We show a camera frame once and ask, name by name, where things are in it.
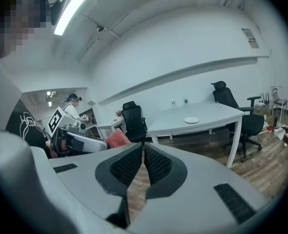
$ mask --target white ceiling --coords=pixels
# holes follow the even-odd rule
[[[75,89],[57,89],[56,95],[51,97],[52,108],[64,107],[65,98],[68,97],[71,93],[75,93]],[[31,112],[45,112],[50,109],[48,102],[46,100],[47,91],[36,91],[30,93],[24,93],[21,96],[21,100],[27,109]]]
[[[149,18],[184,7],[221,7],[227,1],[86,0],[74,15],[64,35],[54,36],[52,51],[60,58],[71,57],[84,65],[91,65],[118,37],[122,37],[128,30]],[[244,2],[244,0],[230,1],[232,1],[230,8],[238,8]],[[106,29],[97,32],[96,25],[82,15],[104,25],[111,32]]]

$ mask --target chair base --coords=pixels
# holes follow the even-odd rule
[[[253,145],[258,146],[258,151],[262,150],[262,146],[261,146],[260,143],[258,143],[257,141],[254,141],[254,140],[252,140],[252,139],[249,139],[248,136],[245,135],[245,134],[243,134],[243,135],[240,137],[240,142],[241,142],[242,145],[243,145],[243,151],[244,151],[244,157],[241,159],[241,162],[245,162],[245,160],[246,160],[246,143],[250,143],[250,144],[253,144]],[[232,145],[232,144],[233,144],[233,141],[225,144],[225,145],[223,146],[223,150],[225,150],[227,146],[230,146],[230,145]]]

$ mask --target chair headrest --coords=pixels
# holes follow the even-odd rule
[[[131,109],[134,107],[136,107],[136,104],[134,103],[134,101],[129,101],[123,105],[123,109]]]
[[[212,83],[211,85],[214,86],[214,89],[216,91],[222,91],[222,90],[224,90],[226,88],[226,83],[224,81],[222,81],[222,80],[218,81],[216,83]]]

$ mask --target black t-shirt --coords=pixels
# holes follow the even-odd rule
[[[30,146],[44,149],[47,157],[51,158],[51,154],[45,144],[42,127],[34,120],[21,100],[18,101],[12,112],[6,130],[20,136],[27,141]]]

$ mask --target chair armrest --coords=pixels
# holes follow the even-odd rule
[[[247,100],[250,100],[250,106],[253,107],[255,105],[255,100],[260,99],[261,96],[254,96],[254,97],[249,97]]]
[[[253,107],[237,107],[236,109],[241,110],[243,112],[252,112]]]
[[[146,131],[147,131],[147,126],[146,126],[145,120],[146,120],[145,117],[141,118],[141,121],[143,122],[143,124],[144,124],[144,126],[145,126],[145,129],[146,129]]]

